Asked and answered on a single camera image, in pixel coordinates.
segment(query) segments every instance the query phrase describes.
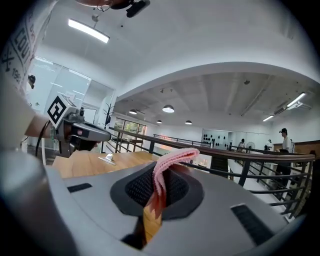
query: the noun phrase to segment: black pants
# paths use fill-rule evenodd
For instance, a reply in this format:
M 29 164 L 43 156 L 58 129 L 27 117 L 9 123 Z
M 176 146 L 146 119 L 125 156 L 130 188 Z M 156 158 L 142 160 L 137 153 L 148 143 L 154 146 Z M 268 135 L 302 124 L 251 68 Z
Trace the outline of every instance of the black pants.
M 290 162 L 283 162 L 281 165 L 278 164 L 276 168 L 276 174 L 275 175 L 290 175 L 291 169 L 290 169 L 291 163 Z M 281 183 L 284 187 L 287 186 L 288 184 L 288 179 L 287 178 L 279 178 L 277 179 L 279 183 Z

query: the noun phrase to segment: glass partition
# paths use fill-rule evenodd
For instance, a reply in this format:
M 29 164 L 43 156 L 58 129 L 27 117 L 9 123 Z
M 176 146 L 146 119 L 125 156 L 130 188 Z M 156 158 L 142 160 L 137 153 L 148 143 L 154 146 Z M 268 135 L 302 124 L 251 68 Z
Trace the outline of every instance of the glass partition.
M 52 84 L 45 111 L 48 110 L 58 94 L 68 96 L 77 108 L 80 108 L 90 81 L 89 77 L 63 67 Z
M 43 114 L 48 96 L 62 66 L 39 57 L 33 60 L 31 66 L 30 74 L 34 75 L 36 80 L 34 89 L 27 95 L 27 101 L 35 111 Z
M 61 94 L 68 96 L 77 108 L 85 107 L 88 111 L 95 111 L 93 118 L 95 124 L 98 124 L 98 120 L 104 122 L 103 110 L 106 108 L 105 105 L 111 103 L 113 89 L 81 73 L 37 56 L 32 61 L 30 75 L 35 76 L 35 84 L 34 89 L 30 89 L 27 93 L 26 100 L 37 113 L 46 115 L 51 103 L 57 95 Z M 37 139 L 29 138 L 28 144 L 35 147 Z M 45 147 L 54 150 L 58 148 L 51 139 L 45 140 Z

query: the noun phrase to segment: black slot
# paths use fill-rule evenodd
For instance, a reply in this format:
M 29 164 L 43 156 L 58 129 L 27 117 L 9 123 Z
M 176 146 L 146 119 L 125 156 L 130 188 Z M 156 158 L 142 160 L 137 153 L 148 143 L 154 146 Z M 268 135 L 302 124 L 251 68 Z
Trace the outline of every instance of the black slot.
M 67 189 L 69 190 L 70 193 L 81 191 L 81 190 L 86 190 L 88 188 L 91 188 L 92 185 L 89 183 L 83 183 L 79 185 L 74 185 L 74 186 L 68 186 Z
M 274 235 L 245 204 L 234 206 L 231 211 L 257 246 L 263 244 Z

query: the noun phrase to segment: human arm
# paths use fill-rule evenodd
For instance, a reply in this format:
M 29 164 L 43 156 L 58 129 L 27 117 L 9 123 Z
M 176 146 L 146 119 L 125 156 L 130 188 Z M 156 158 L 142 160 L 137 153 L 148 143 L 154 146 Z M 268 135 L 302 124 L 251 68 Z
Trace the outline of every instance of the human arm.
M 29 124 L 27 130 L 25 131 L 25 135 L 30 137 L 39 137 L 40 132 L 42 128 L 45 126 L 46 122 L 49 121 L 49 119 L 43 115 L 36 114 L 31 123 Z M 50 138 L 51 136 L 51 127 L 52 124 L 50 123 L 47 127 L 47 129 L 44 131 L 43 138 Z

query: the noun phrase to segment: white t-shirt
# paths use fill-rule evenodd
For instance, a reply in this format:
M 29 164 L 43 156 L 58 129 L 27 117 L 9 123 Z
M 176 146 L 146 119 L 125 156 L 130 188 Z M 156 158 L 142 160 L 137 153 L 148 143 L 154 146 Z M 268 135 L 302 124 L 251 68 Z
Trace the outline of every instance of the white t-shirt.
M 268 150 L 273 151 L 274 145 L 269 140 L 267 141 L 266 146 L 268 147 Z
M 290 152 L 291 149 L 291 140 L 290 138 L 287 136 L 285 139 L 283 139 L 283 143 L 282 143 L 282 149 L 283 150 L 288 150 L 288 152 Z
M 58 0 L 36 1 L 17 24 L 0 56 L 0 109 L 6 125 L 1 130 L 0 146 L 17 148 L 35 112 L 28 106 L 24 88 L 31 60 Z

